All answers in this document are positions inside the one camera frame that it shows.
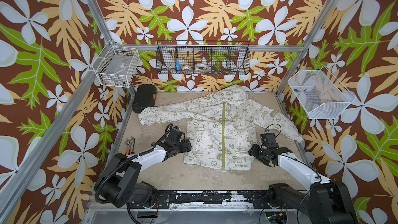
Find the white green printed jacket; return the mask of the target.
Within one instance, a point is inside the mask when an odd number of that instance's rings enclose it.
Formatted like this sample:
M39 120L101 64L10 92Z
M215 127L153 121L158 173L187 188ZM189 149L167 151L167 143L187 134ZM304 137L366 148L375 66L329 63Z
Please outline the white green printed jacket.
M256 126L304 142L289 118L249 99L239 86L176 104L149 107L138 119L142 125L186 119L191 151L184 154L183 162L222 171L251 169L254 157L248 152L257 143Z

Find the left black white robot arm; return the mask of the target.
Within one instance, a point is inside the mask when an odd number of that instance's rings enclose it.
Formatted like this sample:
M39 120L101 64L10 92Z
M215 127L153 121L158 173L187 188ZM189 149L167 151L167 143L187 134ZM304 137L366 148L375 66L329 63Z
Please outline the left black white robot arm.
M149 149L129 155L118 153L111 158L94 186L95 202L110 203L117 208L131 204L153 207L157 201L157 190L144 181L139 183L140 173L177 154L190 152L191 148L185 133L170 123L164 135Z

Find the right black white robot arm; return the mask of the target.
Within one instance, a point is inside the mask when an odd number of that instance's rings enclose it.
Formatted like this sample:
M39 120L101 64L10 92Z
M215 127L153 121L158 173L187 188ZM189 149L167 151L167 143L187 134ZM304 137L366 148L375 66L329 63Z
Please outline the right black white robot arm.
M313 224L358 223L348 187L319 174L289 148L280 147L275 134L262 134L261 144L253 144L248 153L265 166L284 169L307 191L302 193L286 183L272 184L265 195L269 206L292 207Z

